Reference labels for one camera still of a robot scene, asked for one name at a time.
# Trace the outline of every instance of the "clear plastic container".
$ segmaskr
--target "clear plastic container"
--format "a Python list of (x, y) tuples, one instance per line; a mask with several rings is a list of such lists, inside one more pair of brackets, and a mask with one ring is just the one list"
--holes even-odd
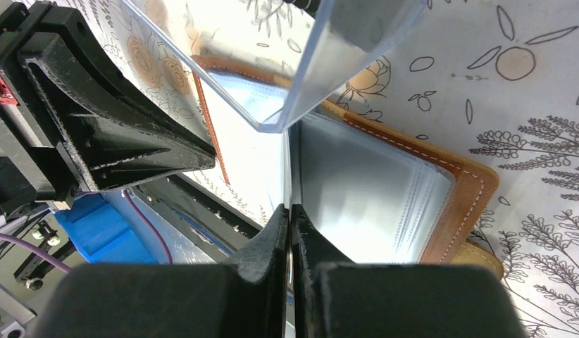
[[(402, 39), (426, 0), (323, 0), (316, 20), (282, 0), (122, 2), (251, 126), (260, 132), (282, 132)], [(237, 19), (246, 11), (253, 20)], [(298, 17), (301, 27), (296, 27)], [(258, 33), (244, 35), (247, 26)], [(250, 57), (258, 36), (266, 41), (275, 35), (289, 47), (277, 52), (295, 52), (297, 67), (291, 61)], [(209, 44), (215, 36), (219, 43)], [(268, 47), (265, 42), (256, 44)], [(246, 63), (272, 76), (261, 81), (242, 72), (230, 74), (224, 67), (204, 67), (199, 61), (203, 57), (235, 70)], [(247, 91), (245, 81), (260, 82), (267, 98)]]

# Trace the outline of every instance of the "brown leather wallet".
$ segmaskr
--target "brown leather wallet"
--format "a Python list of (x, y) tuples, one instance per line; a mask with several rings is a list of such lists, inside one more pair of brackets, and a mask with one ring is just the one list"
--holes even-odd
[[(241, 61), (231, 61), (216, 56), (193, 56), (192, 58), (206, 70), (239, 75), (285, 88), (291, 85), (291, 81), (288, 79), (259, 70)], [(194, 81), (199, 92), (199, 102), (204, 118), (209, 125), (209, 132), (221, 163), (223, 177), (227, 179), (224, 160), (217, 143), (216, 131), (210, 122), (208, 105), (197, 75), (194, 75)], [(454, 190), (440, 216), (435, 231), (429, 239), (421, 263), (472, 263), (489, 268), (498, 277), (503, 275), (502, 265), (493, 255), (466, 242), (476, 220), (497, 190), (499, 178), (495, 171), (438, 146), (391, 130), (381, 123), (346, 111), (331, 101), (324, 101), (322, 106), (327, 111), (341, 117), (347, 125), (434, 163), (454, 176)]]

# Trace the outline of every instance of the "open wallet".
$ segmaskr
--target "open wallet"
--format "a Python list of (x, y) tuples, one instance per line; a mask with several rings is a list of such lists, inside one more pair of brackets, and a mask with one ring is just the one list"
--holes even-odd
[[(287, 96), (282, 76), (192, 58), (250, 111)], [(240, 195), (273, 209), (301, 204), (355, 263), (473, 264), (502, 276), (496, 257), (466, 241), (497, 189), (492, 169), (330, 101), (283, 133), (259, 133), (196, 74), (194, 81), (223, 177)]]

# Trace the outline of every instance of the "red component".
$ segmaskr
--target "red component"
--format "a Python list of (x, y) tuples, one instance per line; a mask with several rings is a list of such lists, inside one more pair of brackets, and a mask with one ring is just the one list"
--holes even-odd
[(9, 89), (8, 85), (1, 78), (0, 75), (0, 104), (7, 105), (7, 104), (18, 104), (18, 100), (15, 99), (13, 92)]

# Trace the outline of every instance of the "tablecloth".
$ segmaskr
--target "tablecloth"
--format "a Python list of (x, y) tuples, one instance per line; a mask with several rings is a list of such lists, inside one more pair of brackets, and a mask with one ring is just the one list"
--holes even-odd
[[(193, 18), (188, 1), (144, 6), (190, 51), (237, 34), (229, 26), (193, 31), (194, 20), (208, 18)], [(123, 74), (209, 140), (189, 69), (118, 0), (57, 2), (80, 9)], [(254, 42), (230, 53), (294, 72), (313, 18), (280, 0), (204, 2)], [(332, 99), (494, 168), (501, 185), (471, 239), (502, 260), (502, 284), (529, 337), (579, 337), (579, 0), (425, 5), (404, 40)], [(258, 223), (272, 212), (228, 187), (220, 168), (188, 176)]]

